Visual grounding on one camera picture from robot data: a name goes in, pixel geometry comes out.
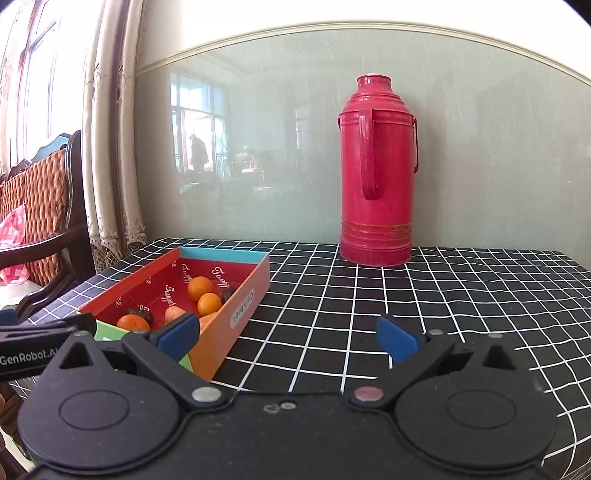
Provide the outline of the dark dried fruit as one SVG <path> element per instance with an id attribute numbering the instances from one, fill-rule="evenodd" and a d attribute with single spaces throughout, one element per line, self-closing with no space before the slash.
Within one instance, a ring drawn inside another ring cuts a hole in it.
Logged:
<path id="1" fill-rule="evenodd" d="M 221 291 L 221 302 L 225 304 L 235 293 L 236 289 L 233 287 L 226 287 Z"/>
<path id="2" fill-rule="evenodd" d="M 148 323 L 149 326 L 151 326 L 153 323 L 153 315 L 149 310 L 139 308 L 128 308 L 126 313 L 141 317 Z"/>

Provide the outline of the large orange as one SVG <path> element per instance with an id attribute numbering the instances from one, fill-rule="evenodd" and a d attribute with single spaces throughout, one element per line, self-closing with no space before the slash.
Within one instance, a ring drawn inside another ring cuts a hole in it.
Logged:
<path id="1" fill-rule="evenodd" d="M 141 315 L 133 313 L 128 313 L 121 316 L 117 320 L 116 326 L 126 331 L 150 330 L 150 324 L 148 323 L 148 321 Z"/>

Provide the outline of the medium orange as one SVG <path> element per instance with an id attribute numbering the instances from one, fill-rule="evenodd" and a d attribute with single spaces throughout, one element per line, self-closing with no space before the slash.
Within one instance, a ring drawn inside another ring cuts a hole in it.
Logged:
<path id="1" fill-rule="evenodd" d="M 188 281 L 187 295 L 193 302 L 198 302 L 204 294 L 212 293 L 213 291 L 213 283 L 204 276 L 196 276 Z"/>

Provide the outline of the carrot chunk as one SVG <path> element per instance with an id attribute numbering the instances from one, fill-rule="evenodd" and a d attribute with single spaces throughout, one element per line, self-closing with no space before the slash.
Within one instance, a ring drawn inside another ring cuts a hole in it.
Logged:
<path id="1" fill-rule="evenodd" d="M 200 318 L 199 318 L 200 331 L 203 331 L 214 320 L 215 316 L 216 316 L 215 313 L 200 316 Z"/>
<path id="2" fill-rule="evenodd" d="M 169 306 L 164 312 L 164 323 L 168 324 L 186 314 L 186 311 L 176 305 Z"/>

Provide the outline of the small orange mid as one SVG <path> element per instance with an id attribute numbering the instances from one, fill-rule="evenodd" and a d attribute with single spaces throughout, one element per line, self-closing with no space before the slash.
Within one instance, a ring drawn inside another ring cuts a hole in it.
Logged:
<path id="1" fill-rule="evenodd" d="M 204 293 L 197 301 L 197 311 L 200 317 L 216 313 L 221 309 L 221 297 L 213 292 Z"/>

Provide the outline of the colourful cardboard box tray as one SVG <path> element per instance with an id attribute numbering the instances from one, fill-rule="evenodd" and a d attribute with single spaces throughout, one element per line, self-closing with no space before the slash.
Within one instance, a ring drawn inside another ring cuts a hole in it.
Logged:
<path id="1" fill-rule="evenodd" d="M 116 326 L 128 308 L 149 310 L 152 331 L 164 327 L 164 312 L 172 305 L 197 314 L 197 302 L 187 295 L 188 281 L 196 276 L 211 280 L 213 293 L 236 289 L 180 364 L 204 380 L 211 380 L 238 341 L 270 288 L 270 255 L 262 251 L 177 247 L 149 262 L 96 298 L 78 308 L 97 321 L 97 340 L 118 340 L 125 334 Z"/>

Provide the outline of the black white grid tablecloth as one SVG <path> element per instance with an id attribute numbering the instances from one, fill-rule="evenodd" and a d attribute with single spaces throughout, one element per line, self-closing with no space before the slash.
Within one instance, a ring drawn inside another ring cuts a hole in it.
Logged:
<path id="1" fill-rule="evenodd" d="M 259 251 L 270 287 L 214 376 L 230 392 L 339 391 L 394 365 L 377 341 L 391 317 L 462 342 L 510 344 L 556 409 L 545 467 L 590 475 L 590 270 L 559 251 L 417 247 L 400 267 L 363 267 L 329 243 L 195 239 Z"/>

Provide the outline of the beige lace curtain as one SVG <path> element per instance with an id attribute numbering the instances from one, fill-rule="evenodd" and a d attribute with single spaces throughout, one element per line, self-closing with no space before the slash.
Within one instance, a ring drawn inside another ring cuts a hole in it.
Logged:
<path id="1" fill-rule="evenodd" d="M 85 61 L 81 159 L 96 271 L 146 243 L 135 157 L 135 63 L 141 1 L 101 1 Z"/>

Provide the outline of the red thermos flask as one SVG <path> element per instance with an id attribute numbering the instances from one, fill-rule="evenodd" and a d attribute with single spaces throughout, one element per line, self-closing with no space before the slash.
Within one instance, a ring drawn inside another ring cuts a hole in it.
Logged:
<path id="1" fill-rule="evenodd" d="M 394 267 L 412 257 L 418 120 L 391 78 L 366 74 L 338 116 L 342 165 L 341 254 Z"/>

